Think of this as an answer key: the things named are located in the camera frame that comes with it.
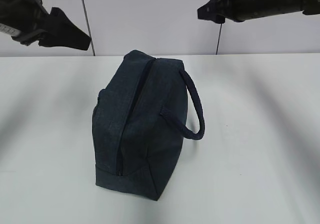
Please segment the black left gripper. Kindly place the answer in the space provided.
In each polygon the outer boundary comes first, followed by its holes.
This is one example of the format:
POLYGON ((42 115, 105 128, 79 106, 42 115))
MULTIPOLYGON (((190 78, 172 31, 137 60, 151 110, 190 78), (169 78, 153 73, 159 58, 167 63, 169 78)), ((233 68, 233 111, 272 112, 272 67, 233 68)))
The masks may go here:
POLYGON ((50 14, 42 0, 0 0, 0 31, 22 45, 38 41, 42 47, 67 47, 87 51, 91 38, 75 26, 58 7, 50 14))

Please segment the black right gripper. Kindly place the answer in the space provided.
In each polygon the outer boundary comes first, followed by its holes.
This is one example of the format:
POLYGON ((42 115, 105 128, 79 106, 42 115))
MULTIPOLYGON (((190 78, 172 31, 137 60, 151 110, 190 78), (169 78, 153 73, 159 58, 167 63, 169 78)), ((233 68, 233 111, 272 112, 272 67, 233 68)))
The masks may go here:
POLYGON ((197 9, 200 20, 225 23, 302 11, 302 0, 209 0, 197 9))

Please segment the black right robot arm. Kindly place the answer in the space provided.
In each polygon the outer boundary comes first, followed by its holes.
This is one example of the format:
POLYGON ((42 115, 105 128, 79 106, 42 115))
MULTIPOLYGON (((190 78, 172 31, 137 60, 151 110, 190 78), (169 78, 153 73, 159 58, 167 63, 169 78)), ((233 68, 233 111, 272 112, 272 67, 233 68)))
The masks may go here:
POLYGON ((304 15, 320 13, 320 0, 210 0, 197 9, 200 20, 225 23, 302 12, 304 15))

